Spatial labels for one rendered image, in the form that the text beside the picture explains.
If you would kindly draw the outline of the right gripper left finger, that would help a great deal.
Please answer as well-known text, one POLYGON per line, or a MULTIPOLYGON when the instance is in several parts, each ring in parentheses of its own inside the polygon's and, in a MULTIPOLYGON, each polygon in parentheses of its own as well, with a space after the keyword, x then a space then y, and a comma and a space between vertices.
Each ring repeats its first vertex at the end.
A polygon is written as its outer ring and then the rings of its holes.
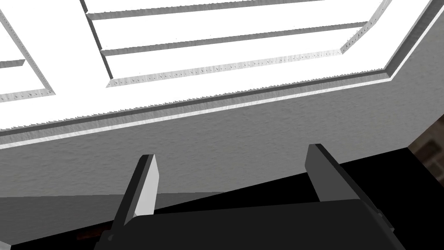
POLYGON ((111 230, 121 230, 132 218, 152 215, 155 208, 159 171, 155 156, 143 155, 137 162, 131 180, 117 210, 111 230))

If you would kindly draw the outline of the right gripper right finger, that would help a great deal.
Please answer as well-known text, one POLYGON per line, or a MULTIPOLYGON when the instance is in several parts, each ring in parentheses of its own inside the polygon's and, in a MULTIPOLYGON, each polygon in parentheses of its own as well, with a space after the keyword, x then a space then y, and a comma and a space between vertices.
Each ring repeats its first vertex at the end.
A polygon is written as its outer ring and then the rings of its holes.
POLYGON ((321 144, 308 146, 305 169, 320 201, 359 199, 337 171, 337 162, 321 144))

